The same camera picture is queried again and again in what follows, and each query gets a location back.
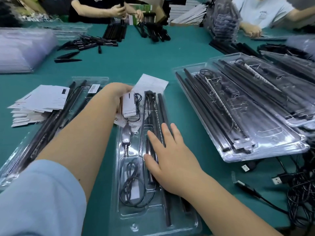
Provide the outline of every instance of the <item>barcode label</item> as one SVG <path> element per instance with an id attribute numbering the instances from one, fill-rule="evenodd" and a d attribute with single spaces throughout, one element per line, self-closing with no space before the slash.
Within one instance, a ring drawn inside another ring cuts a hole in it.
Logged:
<path id="1" fill-rule="evenodd" d="M 100 87 L 100 84 L 92 84 L 88 93 L 97 93 L 97 90 L 99 89 L 99 87 Z"/>

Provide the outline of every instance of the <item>light blue t-shirt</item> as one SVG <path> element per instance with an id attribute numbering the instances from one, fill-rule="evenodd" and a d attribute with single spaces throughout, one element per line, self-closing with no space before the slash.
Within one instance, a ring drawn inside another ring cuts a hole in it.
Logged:
<path id="1" fill-rule="evenodd" d="M 85 193 L 64 166 L 37 160 L 0 194 L 0 236 L 80 236 Z"/>

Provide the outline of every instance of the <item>green work surface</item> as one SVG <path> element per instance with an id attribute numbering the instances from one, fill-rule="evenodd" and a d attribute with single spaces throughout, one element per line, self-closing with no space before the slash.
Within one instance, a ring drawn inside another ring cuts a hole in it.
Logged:
<path id="1" fill-rule="evenodd" d="M 254 187 L 269 201 L 286 209 L 286 188 L 274 186 L 271 181 L 271 177 L 283 172 L 276 159 L 266 159 L 254 172 L 246 174 L 241 170 L 242 163 L 225 163 L 172 73 L 174 67 L 205 62 L 222 54 L 208 45 L 211 38 L 203 28 L 166 28 L 171 41 L 152 43 L 148 38 L 141 38 L 136 29 L 129 26 L 126 37 L 119 43 L 119 47 L 102 47 L 102 54 L 98 54 L 97 48 L 93 48 L 76 56 L 77 59 L 83 60 L 81 62 L 57 64 L 53 61 L 55 57 L 69 53 L 69 51 L 58 51 L 52 53 L 33 74 L 1 75 L 0 165 L 33 128 L 33 126 L 11 128 L 12 115 L 7 107 L 40 84 L 67 86 L 73 76 L 107 76 L 110 82 L 135 84 L 145 73 L 169 81 L 165 90 L 169 120 L 178 126 L 185 143 L 196 155 L 203 170 L 273 227 L 289 226 L 286 215 L 245 195 L 234 186 L 231 179 L 231 172 L 234 171 L 238 180 Z M 102 36 L 105 29 L 105 25 L 93 25 L 89 34 Z M 239 41 L 246 41 L 254 49 L 263 43 L 252 41 L 242 34 Z M 84 236 L 103 236 L 108 233 L 115 140 L 116 127 L 112 130 L 104 161 L 89 200 Z M 293 164 L 288 157 L 282 158 L 286 167 L 293 170 Z M 204 223 L 203 233 L 210 234 Z"/>

